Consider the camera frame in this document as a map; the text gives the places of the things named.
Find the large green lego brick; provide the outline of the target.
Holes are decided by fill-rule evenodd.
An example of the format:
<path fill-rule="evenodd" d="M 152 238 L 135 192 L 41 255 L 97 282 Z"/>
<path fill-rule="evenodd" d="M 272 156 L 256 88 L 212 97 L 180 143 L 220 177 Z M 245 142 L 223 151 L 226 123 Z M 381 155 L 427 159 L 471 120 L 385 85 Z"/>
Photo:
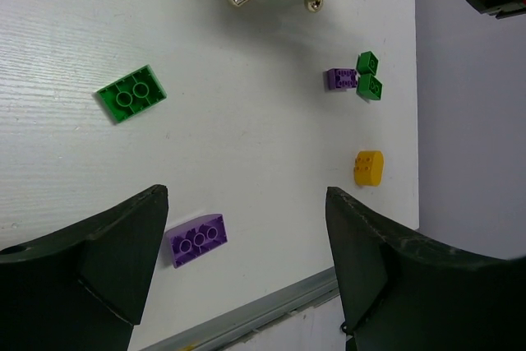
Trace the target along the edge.
<path fill-rule="evenodd" d="M 95 100 L 119 124 L 145 112 L 167 98 L 150 65 L 145 65 L 95 91 Z"/>

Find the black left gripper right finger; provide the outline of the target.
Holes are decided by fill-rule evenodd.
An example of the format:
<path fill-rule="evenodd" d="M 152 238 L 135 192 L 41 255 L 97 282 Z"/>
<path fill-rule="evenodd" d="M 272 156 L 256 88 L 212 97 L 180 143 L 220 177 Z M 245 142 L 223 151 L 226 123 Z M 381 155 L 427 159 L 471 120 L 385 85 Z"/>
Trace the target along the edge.
<path fill-rule="evenodd" d="M 524 349 L 524 258 L 438 242 L 337 187 L 326 192 L 325 220 L 356 349 Z"/>

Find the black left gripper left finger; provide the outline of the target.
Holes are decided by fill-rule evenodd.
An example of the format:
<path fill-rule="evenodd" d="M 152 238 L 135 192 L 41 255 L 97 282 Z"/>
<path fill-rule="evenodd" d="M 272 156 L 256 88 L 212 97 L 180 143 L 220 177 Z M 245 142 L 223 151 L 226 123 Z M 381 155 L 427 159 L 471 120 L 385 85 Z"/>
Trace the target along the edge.
<path fill-rule="evenodd" d="M 154 185 L 1 251 L 3 350 L 126 350 L 141 323 L 168 217 Z"/>

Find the small green lego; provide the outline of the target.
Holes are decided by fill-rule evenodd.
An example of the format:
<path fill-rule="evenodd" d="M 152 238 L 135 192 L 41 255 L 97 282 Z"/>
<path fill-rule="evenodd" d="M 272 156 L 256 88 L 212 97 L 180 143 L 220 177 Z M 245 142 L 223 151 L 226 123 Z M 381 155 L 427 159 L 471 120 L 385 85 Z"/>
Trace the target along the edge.
<path fill-rule="evenodd" d="M 381 100 L 383 85 L 372 74 L 361 75 L 358 79 L 357 93 L 365 99 Z"/>
<path fill-rule="evenodd" d="M 360 75 L 375 76 L 378 66 L 378 58 L 372 51 L 363 52 L 358 56 L 356 70 Z"/>

